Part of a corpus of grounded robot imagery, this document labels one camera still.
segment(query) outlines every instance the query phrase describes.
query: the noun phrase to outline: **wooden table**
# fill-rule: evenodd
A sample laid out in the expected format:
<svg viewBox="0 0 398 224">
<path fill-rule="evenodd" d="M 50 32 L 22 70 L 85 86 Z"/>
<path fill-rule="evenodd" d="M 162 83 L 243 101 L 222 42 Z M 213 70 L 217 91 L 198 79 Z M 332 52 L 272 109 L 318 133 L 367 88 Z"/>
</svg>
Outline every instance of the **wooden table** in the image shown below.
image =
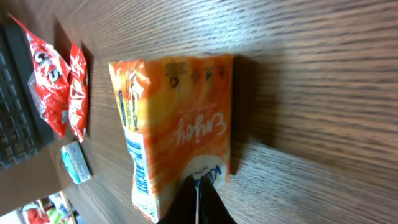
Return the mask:
<svg viewBox="0 0 398 224">
<path fill-rule="evenodd" d="M 61 54 L 68 39 L 92 53 L 94 176 L 72 185 L 57 166 L 87 223 L 148 223 L 108 62 L 202 52 L 238 55 L 234 175 L 219 191 L 238 223 L 398 222 L 397 1 L 1 2 Z"/>
</svg>

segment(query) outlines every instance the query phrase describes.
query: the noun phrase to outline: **chip bag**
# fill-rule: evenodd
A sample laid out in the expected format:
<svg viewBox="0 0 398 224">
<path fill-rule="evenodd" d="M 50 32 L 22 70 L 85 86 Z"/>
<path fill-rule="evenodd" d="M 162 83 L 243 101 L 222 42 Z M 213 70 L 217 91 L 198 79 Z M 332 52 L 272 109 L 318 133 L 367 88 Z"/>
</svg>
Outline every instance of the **chip bag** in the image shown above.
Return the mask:
<svg viewBox="0 0 398 224">
<path fill-rule="evenodd" d="M 88 111 L 87 63 L 83 52 L 72 43 L 70 50 L 69 123 L 73 133 L 83 142 Z"/>
<path fill-rule="evenodd" d="M 34 89 L 40 98 L 39 113 L 62 138 L 68 121 L 70 68 L 52 45 L 37 38 L 21 21 L 11 17 L 25 30 L 29 41 L 35 73 Z"/>
</svg>

